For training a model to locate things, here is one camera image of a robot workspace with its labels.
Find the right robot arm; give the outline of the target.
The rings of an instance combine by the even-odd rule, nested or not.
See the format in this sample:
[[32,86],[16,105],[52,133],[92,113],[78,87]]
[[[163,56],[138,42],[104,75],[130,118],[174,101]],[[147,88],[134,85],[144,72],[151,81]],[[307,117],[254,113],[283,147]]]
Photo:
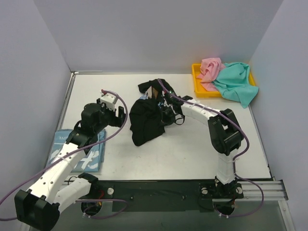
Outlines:
[[238,183],[234,157],[238,154],[244,139],[243,132],[231,109],[217,110],[198,103],[189,96],[179,97],[172,91],[163,91],[167,103],[176,115],[190,117],[208,126],[211,144],[218,153],[218,168],[214,179],[214,192],[219,198],[240,197],[242,191]]

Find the black t shirt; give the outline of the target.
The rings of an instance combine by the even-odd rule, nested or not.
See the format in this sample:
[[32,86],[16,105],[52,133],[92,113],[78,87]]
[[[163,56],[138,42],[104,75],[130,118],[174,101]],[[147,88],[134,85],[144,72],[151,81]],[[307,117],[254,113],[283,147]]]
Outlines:
[[165,127],[169,125],[162,124],[160,102],[163,96],[174,98],[176,93],[164,79],[141,83],[138,89],[141,97],[133,104],[129,119],[132,141],[141,146],[165,133]]

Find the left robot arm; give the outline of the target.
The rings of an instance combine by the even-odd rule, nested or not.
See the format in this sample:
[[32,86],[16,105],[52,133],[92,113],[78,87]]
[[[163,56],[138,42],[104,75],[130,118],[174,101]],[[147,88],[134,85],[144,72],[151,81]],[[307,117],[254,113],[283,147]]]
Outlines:
[[78,162],[99,143],[98,134],[107,126],[122,129],[127,118],[126,105],[116,109],[114,103],[103,100],[85,105],[81,120],[75,124],[53,162],[27,191],[20,190],[15,195],[18,220],[39,231],[50,231],[60,214],[79,198],[96,197],[99,192],[97,178],[89,174],[81,174],[65,188],[61,185]]

